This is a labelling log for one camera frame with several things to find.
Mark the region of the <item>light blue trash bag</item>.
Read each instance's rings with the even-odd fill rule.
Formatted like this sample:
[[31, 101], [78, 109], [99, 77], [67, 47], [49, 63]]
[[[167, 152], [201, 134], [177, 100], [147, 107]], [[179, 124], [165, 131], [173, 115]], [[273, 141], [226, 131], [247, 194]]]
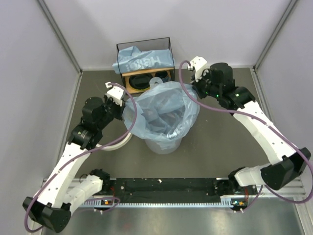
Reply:
[[120, 50], [117, 61], [112, 65], [116, 74], [173, 66], [174, 59], [169, 49], [140, 51], [136, 46]]
[[200, 106], [191, 85], [150, 80], [150, 89], [128, 99], [123, 111], [124, 124], [142, 140], [159, 142], [184, 138], [198, 117]]

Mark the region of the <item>white grey trash bin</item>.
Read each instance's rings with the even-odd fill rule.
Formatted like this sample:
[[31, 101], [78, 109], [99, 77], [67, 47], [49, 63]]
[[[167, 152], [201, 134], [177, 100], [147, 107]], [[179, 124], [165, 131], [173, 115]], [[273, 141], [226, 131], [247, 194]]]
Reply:
[[178, 139], [176, 141], [167, 141], [167, 142], [159, 142], [159, 141], [152, 141], [152, 140], [145, 140], [148, 148], [160, 155], [170, 154], [178, 149], [180, 146], [182, 139]]

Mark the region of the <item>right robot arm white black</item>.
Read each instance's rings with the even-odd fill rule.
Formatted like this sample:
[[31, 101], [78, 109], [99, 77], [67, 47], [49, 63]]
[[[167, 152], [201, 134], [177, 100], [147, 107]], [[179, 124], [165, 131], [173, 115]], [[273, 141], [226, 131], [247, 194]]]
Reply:
[[254, 95], [246, 87], [236, 86], [231, 66], [227, 63], [209, 66], [202, 57], [195, 57], [188, 69], [194, 71], [191, 84], [198, 97], [213, 97], [221, 107], [232, 110], [232, 116], [250, 132], [268, 158], [268, 165], [242, 167], [231, 172], [233, 178], [228, 181], [228, 188], [232, 193], [260, 184], [280, 190], [303, 173], [306, 166], [303, 158], [279, 137], [280, 132]]

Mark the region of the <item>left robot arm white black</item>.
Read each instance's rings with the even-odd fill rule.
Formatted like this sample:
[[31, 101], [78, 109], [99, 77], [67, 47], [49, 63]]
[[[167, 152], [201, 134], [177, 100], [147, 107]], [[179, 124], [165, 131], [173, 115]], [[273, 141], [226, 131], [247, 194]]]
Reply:
[[61, 232], [74, 212], [96, 194], [110, 191], [109, 174], [92, 170], [87, 178], [73, 189], [72, 180], [84, 161], [97, 150], [113, 151], [123, 147], [131, 138], [126, 132], [118, 139], [100, 145], [103, 129], [114, 119], [121, 120], [125, 108], [124, 95], [106, 93], [104, 98], [91, 97], [83, 107], [80, 123], [72, 130], [63, 154], [47, 181], [33, 197], [25, 198], [24, 227], [29, 233], [48, 228]]

